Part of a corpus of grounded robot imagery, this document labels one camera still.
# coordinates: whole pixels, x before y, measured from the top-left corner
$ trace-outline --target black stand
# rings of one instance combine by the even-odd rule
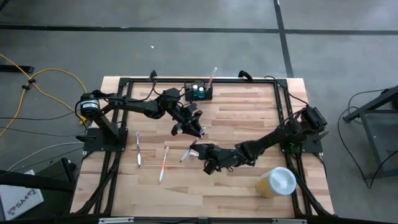
[[[32,66],[18,65],[18,67],[20,67],[26,73],[33,73],[35,70],[35,67]],[[20,73],[21,71],[13,65],[0,65],[0,72]]]
[[[373,151],[374,157],[376,158],[377,166],[380,166],[383,161],[385,161],[391,153],[398,150],[396,147],[390,148],[387,147],[386,143],[391,142],[394,137],[390,138],[387,136],[381,136],[380,134],[376,134],[376,127],[371,129],[371,125],[369,123],[370,117],[384,114],[384,116],[396,116],[398,117],[398,110],[377,110],[379,107],[385,105],[390,101],[394,101],[398,97],[398,86],[395,86],[384,93],[380,94],[380,96],[376,97],[374,100],[366,103],[362,107],[358,108],[357,110],[353,111],[349,115],[343,117],[343,120],[347,123],[354,120],[355,118],[361,118],[363,127],[366,132],[366,136],[368,137],[371,149]],[[393,120],[391,119],[390,122],[386,123],[386,126],[383,128],[383,135],[390,135],[390,134],[397,134],[398,131],[395,131],[398,126],[390,127]],[[391,161],[387,160],[383,166],[381,167],[377,177],[391,177],[398,175],[398,169],[394,168]],[[372,179],[373,175],[367,175],[367,179]]]

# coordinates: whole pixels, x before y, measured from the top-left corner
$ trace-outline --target wooden table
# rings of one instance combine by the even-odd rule
[[[117,92],[119,78],[104,77],[101,91]],[[287,81],[291,94],[307,100],[303,79],[290,78]],[[151,83],[135,83],[132,97],[145,98],[151,86]],[[160,92],[182,86],[183,83],[158,83],[156,90]],[[291,101],[293,111],[304,106],[293,98]],[[200,124],[206,127],[204,140],[198,143],[212,142],[234,148],[234,144],[241,141],[263,137],[279,124],[272,85],[215,83],[213,100],[196,103],[203,111]],[[256,179],[261,174],[274,167],[286,166],[279,146],[266,149],[255,167],[241,166],[234,168],[233,172],[223,169],[207,175],[203,172],[203,161],[189,158],[179,163],[194,137],[186,134],[172,136],[170,131],[175,124],[168,114],[160,120],[153,120],[143,114],[129,113],[129,138],[121,158],[112,216],[294,217],[291,196],[263,198],[255,189]],[[141,168],[136,163],[136,131],[140,132]],[[170,151],[164,178],[159,184],[164,146],[169,146]],[[81,208],[98,186],[103,157],[103,152],[94,152],[84,160],[71,212]],[[333,213],[321,162],[312,154],[304,154],[302,160],[309,189],[324,208]],[[102,208],[106,205],[107,195],[106,189]],[[299,190],[298,199],[304,211]]]

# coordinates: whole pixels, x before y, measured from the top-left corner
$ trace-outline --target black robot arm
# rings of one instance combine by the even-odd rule
[[[308,135],[324,131],[326,124],[317,108],[307,106],[290,116],[273,132],[258,140],[235,144],[235,149],[222,149],[214,144],[195,144],[190,148],[199,153],[200,160],[205,161],[204,171],[210,175],[214,170],[221,172],[222,167],[229,169],[245,164],[254,166],[257,158],[277,143],[300,146],[307,140]]]
[[[100,108],[99,99],[107,100],[108,104]],[[197,110],[195,103],[180,106],[179,100],[180,92],[176,88],[165,90],[156,99],[148,101],[136,100],[115,93],[105,94],[96,90],[83,94],[79,103],[81,115],[90,121],[94,121],[108,142],[118,141],[120,137],[117,124],[110,122],[105,116],[106,113],[115,109],[142,113],[151,119],[159,119],[167,112],[177,122],[171,130],[173,136],[181,130],[184,134],[201,137],[199,117],[202,111]]]

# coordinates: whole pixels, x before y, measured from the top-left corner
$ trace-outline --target gray floor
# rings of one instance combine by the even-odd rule
[[[398,1],[383,0],[280,0],[287,29],[398,29]],[[12,0],[0,21],[11,23],[136,26],[277,28],[272,0]],[[338,138],[336,122],[351,95],[397,85],[397,36],[288,35],[287,43],[295,77],[305,79],[311,105],[329,122],[324,138],[324,160],[335,208],[341,217],[398,222],[398,178],[377,179],[371,190]],[[150,33],[150,32],[42,32],[0,30],[0,53],[37,71],[63,68],[78,75],[89,90],[101,86],[105,75],[220,76],[246,70],[255,77],[286,77],[278,34]],[[40,75],[39,86],[69,105],[82,90],[71,77],[57,72]],[[13,116],[25,76],[0,75],[3,95],[1,116]],[[377,96],[361,95],[361,105]],[[62,105],[29,91],[20,117],[49,118],[69,111]],[[6,120],[0,120],[5,126]],[[52,134],[82,131],[73,116],[55,121],[18,120],[12,128]],[[365,172],[376,164],[361,126],[341,124],[341,132]],[[0,138],[0,169],[7,169],[36,150],[74,137],[55,138],[8,130]],[[29,165],[76,149],[55,148],[33,157]],[[80,164],[81,153],[68,155]],[[47,163],[34,166],[41,170]]]

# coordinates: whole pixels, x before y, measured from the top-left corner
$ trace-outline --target wire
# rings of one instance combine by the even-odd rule
[[[192,101],[193,101],[193,94],[191,94],[191,95],[189,96],[188,103],[186,103],[186,104],[184,104],[184,105],[182,105],[182,106],[190,105],[190,104],[192,104]]]
[[[77,111],[78,111],[78,110],[77,110],[77,105],[78,105],[79,103],[81,103],[81,100],[77,101],[77,103],[75,104],[75,110],[74,110],[74,112],[75,112],[76,117],[80,119],[81,123],[82,123],[83,126],[85,127],[85,130],[87,131],[87,126],[86,126],[86,124],[85,124],[85,120],[83,120],[83,118],[82,118],[83,116],[77,114]]]
[[[375,173],[373,174],[373,177],[372,177],[372,179],[371,179],[371,183],[370,183],[370,185],[369,185],[368,182],[367,182],[367,180],[366,180],[366,178],[365,178],[365,175],[363,174],[363,171],[362,171],[361,167],[360,167],[359,164],[356,162],[356,159],[355,159],[354,156],[352,155],[351,151],[348,149],[346,143],[345,143],[344,140],[343,140],[343,137],[341,136],[341,132],[340,132],[340,120],[341,120],[341,118],[343,117],[344,113],[347,112],[347,111],[348,111],[349,109],[351,109],[351,108],[357,108],[357,107],[356,107],[356,106],[350,106],[349,108],[345,109],[345,110],[341,113],[341,115],[339,116],[339,118],[338,118],[338,120],[337,120],[337,131],[338,131],[338,135],[339,135],[339,137],[340,137],[340,139],[341,139],[341,142],[342,142],[343,145],[344,145],[344,148],[347,150],[348,154],[349,154],[349,155],[351,156],[351,158],[354,160],[356,166],[358,167],[358,169],[359,169],[359,171],[360,171],[360,173],[361,173],[361,176],[362,176],[363,181],[365,182],[366,186],[370,189],[370,188],[372,187],[372,185],[373,185],[374,178],[376,178],[376,175],[377,175],[377,173],[379,172],[379,170],[381,169],[381,167],[384,165],[384,163],[385,163],[388,159],[390,159],[390,158],[391,158],[395,153],[397,153],[398,151],[393,152],[390,156],[388,156],[388,157],[380,164],[380,166],[377,168],[377,170],[376,170]]]
[[[72,74],[72,73],[70,73],[70,72],[68,72],[68,71],[65,71],[65,70],[63,70],[63,69],[59,69],[59,68],[47,68],[47,69],[41,70],[41,71],[39,71],[39,72],[36,72],[34,75],[32,75],[31,78],[34,78],[34,77],[36,77],[37,75],[40,75],[41,73],[49,72],[49,71],[63,72],[63,73],[66,73],[66,74],[72,76],[73,78],[75,78],[75,80],[77,80],[77,81],[80,83],[81,87],[82,87],[82,88],[84,89],[84,91],[87,93],[86,86],[83,84],[83,82],[82,82],[76,75],[74,75],[74,74]]]
[[[325,176],[326,176],[326,179],[327,179],[328,178],[328,173],[326,172],[325,162],[323,161],[323,159],[317,153],[313,153],[313,155],[318,157],[319,161],[321,161],[321,163],[323,165],[323,170],[325,171]]]
[[[33,74],[33,75],[30,77],[30,76],[29,76],[28,74],[26,74],[26,72],[23,71],[23,69],[21,69],[16,63],[14,63],[12,60],[8,59],[8,58],[7,58],[6,56],[4,56],[3,54],[0,54],[0,57],[6,59],[8,62],[10,62],[11,64],[13,64],[15,67],[17,67],[29,80],[30,80],[31,78],[34,78],[36,75],[41,74],[41,73],[44,73],[44,72],[47,72],[47,71],[59,71],[59,72],[64,72],[64,73],[66,73],[66,74],[69,74],[69,75],[73,76],[75,79],[77,79],[77,80],[80,82],[80,84],[82,85],[83,89],[87,92],[86,87],[84,86],[83,82],[82,82],[76,75],[74,75],[74,74],[72,74],[72,73],[70,73],[70,72],[67,72],[67,71],[64,71],[64,70],[58,69],[58,68],[49,68],[49,69],[45,69],[45,70],[39,71],[39,72]],[[58,98],[56,98],[56,97],[54,97],[54,96],[52,96],[52,95],[49,95],[48,93],[43,92],[43,91],[36,85],[36,83],[32,83],[32,84],[33,84],[33,86],[36,87],[36,89],[37,89],[41,94],[43,94],[43,95],[45,95],[45,96],[47,96],[47,97],[49,97],[49,98],[51,98],[51,99],[53,99],[53,100],[55,100],[55,101],[61,103],[61,104],[63,104],[63,105],[66,106],[68,109],[70,109],[71,111],[73,111],[73,109],[72,109],[70,106],[68,106],[65,102],[63,102],[62,100],[59,100]],[[17,111],[16,111],[16,113],[15,113],[15,115],[14,115],[14,118],[16,118],[16,117],[18,116],[18,114],[19,114],[19,112],[20,112],[20,110],[21,110],[22,102],[24,101],[24,97],[25,97],[25,93],[26,93],[26,89],[24,89],[24,90],[22,91],[21,98],[20,98],[20,100],[19,100],[19,105],[18,105]],[[6,130],[11,126],[11,124],[12,124],[14,121],[15,121],[15,119],[12,119],[12,120],[7,124],[6,128],[0,133],[0,137],[6,132]]]
[[[42,160],[42,161],[40,161],[40,162],[35,162],[35,163],[33,163],[33,164],[29,164],[28,166],[24,166],[24,167],[22,167],[22,168],[20,168],[20,169],[16,169],[16,170],[14,170],[14,171],[8,171],[8,172],[6,172],[5,174],[0,175],[0,177],[2,177],[2,176],[4,176],[4,175],[7,175],[7,174],[9,174],[9,173],[11,173],[11,172],[18,172],[18,171],[23,170],[23,169],[26,169],[26,168],[28,168],[28,167],[31,167],[31,166],[34,166],[34,165],[37,165],[37,164],[41,164],[41,163],[43,163],[43,162],[49,161],[49,160],[51,160],[51,159],[54,159],[54,158],[57,158],[57,157],[60,157],[60,156],[63,156],[63,155],[65,155],[65,154],[69,154],[69,153],[71,153],[71,152],[75,152],[75,151],[80,150],[80,149],[83,149],[83,148],[82,148],[82,147],[79,147],[79,148],[77,148],[77,149],[74,149],[74,150],[71,150],[71,151],[68,151],[68,152],[64,152],[64,153],[62,153],[62,154],[59,154],[59,155],[57,155],[57,156],[53,156],[53,157],[51,157],[51,158]]]
[[[143,101],[146,101],[146,100],[148,100],[148,98],[151,96],[151,94],[152,94],[152,92],[153,91],[155,91],[155,86],[156,86],[156,81],[154,81],[153,83],[152,83],[152,89],[150,90],[150,92],[149,92],[149,94],[147,95],[147,97],[145,97],[144,99],[141,99],[141,100],[136,100],[136,101],[134,101],[134,102],[143,102]]]
[[[63,137],[63,138],[76,136],[76,135],[81,134],[81,133],[86,131],[86,130],[84,130],[84,131],[79,132],[77,134],[71,134],[71,135],[58,135],[58,134],[38,133],[38,132],[34,132],[34,131],[25,131],[25,130],[20,130],[20,129],[15,129],[15,128],[7,128],[7,127],[3,127],[3,126],[0,126],[0,128],[9,129],[11,131],[23,132],[23,133],[40,134],[40,135],[53,136],[53,137]]]
[[[286,92],[287,92],[287,94],[289,94],[289,96],[291,96],[292,98],[295,98],[296,100],[299,100],[299,101],[305,103],[305,105],[307,105],[307,106],[310,106],[306,101],[303,101],[302,99],[300,99],[300,98],[298,98],[298,97],[296,97],[296,96],[290,94],[290,93],[289,93],[289,89],[288,89],[286,86],[280,84],[280,82],[279,82],[275,77],[270,76],[270,75],[267,75],[267,76],[265,76],[264,78],[273,78],[273,79],[280,85],[280,87],[282,87],[283,89],[286,90]]]
[[[175,98],[175,99],[180,99],[181,97],[185,96],[185,94],[187,94],[189,91],[193,91],[193,90],[188,90],[188,91],[186,91],[185,93],[181,94],[181,95],[178,96],[178,97],[176,97],[176,96],[170,96],[170,95],[167,95],[167,94],[164,94],[164,93],[160,94],[160,93],[156,92],[155,86],[153,87],[153,91],[156,93],[156,95],[159,95],[159,96],[162,96],[162,95],[163,95],[163,96],[169,96],[169,97]]]
[[[354,98],[355,96],[358,96],[358,95],[363,94],[363,93],[374,93],[374,92],[384,91],[384,90],[385,90],[385,88],[384,88],[384,89],[381,89],[381,90],[362,91],[362,92],[359,92],[359,93],[354,94],[354,95],[349,99],[349,101],[348,101],[348,113],[349,113],[349,114],[351,113],[351,111],[349,110],[349,108],[351,107],[351,101],[353,100],[353,98]],[[353,121],[354,121],[354,123],[362,124],[362,122],[356,121],[355,119],[354,119]]]
[[[50,120],[55,120],[55,119],[59,119],[59,118],[64,118],[70,114],[73,114],[74,111],[64,114],[62,116],[57,116],[55,118],[14,118],[14,117],[0,117],[0,119],[24,119],[24,120],[31,120],[31,121],[50,121]]]
[[[279,127],[281,127],[287,120],[289,120],[290,118],[292,118],[294,115],[299,114],[299,113],[301,113],[302,111],[303,111],[303,109],[298,110],[298,111],[292,113],[290,116],[288,116],[286,119],[284,119],[284,120],[275,128],[275,130],[278,129]]]
[[[21,159],[20,161],[16,162],[14,165],[12,165],[10,168],[8,168],[7,171],[11,170],[14,166],[20,164],[21,162],[24,162],[25,160],[29,159],[30,157],[36,155],[37,153],[40,153],[40,152],[42,152],[42,151],[44,151],[44,150],[47,150],[47,149],[51,149],[51,148],[53,148],[53,147],[66,146],[66,145],[70,145],[70,144],[84,144],[84,143],[83,143],[83,142],[66,142],[66,143],[55,144],[55,145],[53,145],[53,146],[45,147],[45,148],[43,148],[43,149],[38,150],[37,152],[32,153],[31,155],[29,155],[29,156],[27,156],[27,157]]]

